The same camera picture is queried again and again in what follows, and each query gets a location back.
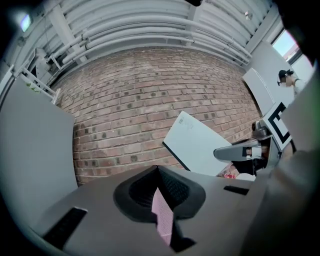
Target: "light fixture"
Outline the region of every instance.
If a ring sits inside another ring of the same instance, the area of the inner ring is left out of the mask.
[[[244,13],[244,16],[248,21],[251,21],[253,17],[252,13],[249,12],[248,10]]]
[[[24,18],[21,20],[20,22],[20,27],[22,29],[23,32],[26,32],[26,30],[30,27],[31,25],[31,19],[30,16],[27,14],[26,16],[24,16]]]

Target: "pink paper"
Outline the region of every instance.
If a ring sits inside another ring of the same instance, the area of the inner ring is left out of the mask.
[[[167,245],[170,245],[174,213],[162,196],[159,188],[154,193],[151,211],[157,215],[158,225],[156,229],[159,235]]]

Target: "black vent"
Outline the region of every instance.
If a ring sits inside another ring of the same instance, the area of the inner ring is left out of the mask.
[[[43,239],[62,250],[65,243],[86,214],[86,210],[72,208],[53,228],[51,228]]]

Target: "brick wall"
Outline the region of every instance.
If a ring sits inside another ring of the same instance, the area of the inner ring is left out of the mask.
[[[184,110],[235,142],[259,118],[244,70],[209,54],[140,48],[92,61],[58,81],[58,106],[75,116],[77,181],[146,165],[177,165],[162,141]]]

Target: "black slot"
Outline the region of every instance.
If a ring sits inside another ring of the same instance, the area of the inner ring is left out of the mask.
[[[247,188],[231,186],[231,185],[225,186],[223,189],[230,191],[230,192],[233,192],[233,193],[244,195],[244,196],[247,195],[249,192],[249,189],[247,189]]]
[[[50,229],[43,239],[62,250],[65,243],[86,214],[86,210],[72,208]]]

